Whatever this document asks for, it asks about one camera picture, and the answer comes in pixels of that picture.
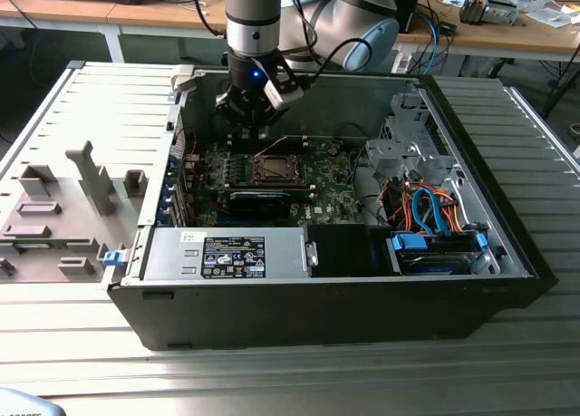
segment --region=power supply label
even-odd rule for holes
[[[203,278],[266,277],[266,242],[263,237],[206,237]]]

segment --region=wooden desk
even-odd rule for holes
[[[146,0],[143,5],[119,5],[73,0],[14,0],[43,29],[98,32],[105,36],[114,62],[124,62],[119,36],[140,34],[185,38],[211,38],[197,14],[179,5]],[[457,33],[449,51],[490,57],[567,61],[580,42],[578,25],[554,29],[522,15],[515,26],[459,22],[459,9],[430,0],[441,19],[455,24]],[[218,29],[226,26],[223,0],[209,0],[207,19]],[[0,26],[30,26],[18,11],[0,0]],[[422,50],[429,32],[416,23],[411,34],[400,34],[395,49],[398,59]]]
[[[459,21],[459,8],[441,4],[441,1],[430,0],[430,3],[434,11],[441,16],[441,20],[457,26],[453,41],[456,47],[571,54],[580,42],[578,25],[567,25],[555,29],[526,15],[520,15],[514,26],[462,24]],[[580,0],[557,1],[565,3]],[[426,4],[425,0],[420,0],[420,3]],[[416,43],[425,44],[430,40],[429,33],[422,29],[417,29],[412,35]]]

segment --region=wire bundle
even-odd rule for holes
[[[392,182],[388,182],[377,202],[384,205],[385,195]],[[428,199],[430,206],[420,211],[421,198]],[[436,229],[444,235],[463,231],[459,223],[459,203],[443,189],[436,189],[424,183],[403,185],[401,190],[401,206],[388,217],[387,222],[399,230],[412,231],[425,235],[433,235],[433,229],[428,222],[435,222]]]

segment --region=white component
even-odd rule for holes
[[[183,90],[181,85],[191,80],[193,71],[193,65],[189,64],[180,64],[173,67],[173,70],[171,71],[173,73],[173,76],[171,76],[171,89],[173,92],[180,92]]]
[[[282,81],[284,79],[288,79],[288,75],[283,73],[281,75]],[[266,94],[272,106],[277,110],[285,110],[294,102],[300,100],[302,96],[305,95],[305,92],[302,91],[302,88],[297,87],[296,90],[293,92],[286,92],[284,94],[280,94],[278,90],[275,88],[272,81],[268,81],[266,86],[264,87],[264,93]]]

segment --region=gray plastic panel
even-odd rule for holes
[[[123,64],[87,63],[70,71],[0,180],[0,233],[11,225],[47,226],[51,231],[49,239],[95,238],[99,245],[132,245],[143,199],[128,198],[123,180],[130,169],[142,170],[145,176],[150,176],[172,105],[171,75],[171,66]],[[109,199],[114,211],[108,216],[99,215],[94,199],[82,190],[77,166],[65,156],[67,150],[78,150],[86,141],[93,146],[91,156],[95,165],[104,167],[112,180]],[[56,178],[43,183],[49,197],[29,197],[18,181],[30,165],[48,166]],[[53,215],[17,212],[21,203],[32,200],[56,202],[61,212]],[[7,257],[15,272],[0,279],[98,282],[103,272],[96,257],[98,248],[90,252],[28,249],[20,256]],[[65,275],[58,265],[61,257],[66,256],[87,257],[95,273]]]

